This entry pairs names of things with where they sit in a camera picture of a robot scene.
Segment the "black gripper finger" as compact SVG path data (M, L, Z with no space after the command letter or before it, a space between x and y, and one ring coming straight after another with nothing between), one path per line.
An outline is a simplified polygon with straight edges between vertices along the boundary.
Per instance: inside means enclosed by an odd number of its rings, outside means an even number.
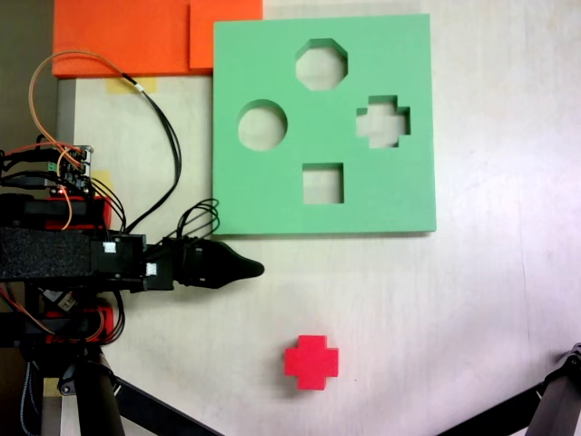
M216 282L222 287L232 282L252 279L264 274L262 263L241 256L226 243L217 248Z

